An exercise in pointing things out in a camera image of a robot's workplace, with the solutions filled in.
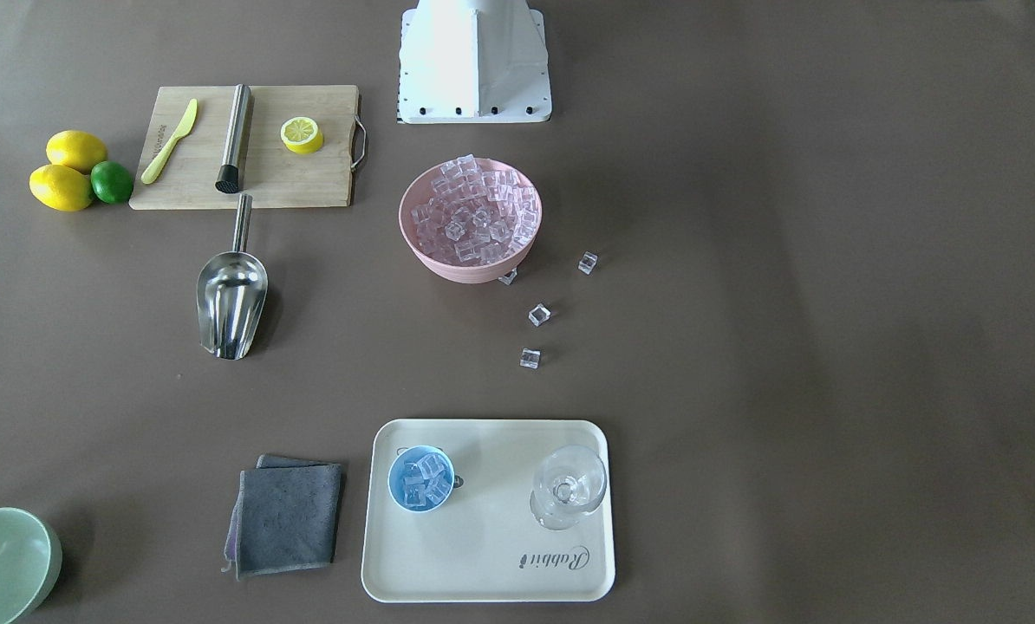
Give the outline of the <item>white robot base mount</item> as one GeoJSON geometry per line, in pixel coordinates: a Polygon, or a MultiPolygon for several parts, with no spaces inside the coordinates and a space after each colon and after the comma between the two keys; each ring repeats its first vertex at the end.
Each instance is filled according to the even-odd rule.
{"type": "Polygon", "coordinates": [[[518,124],[553,114],[544,16],[525,1],[419,1],[401,16],[396,120],[518,124]]]}

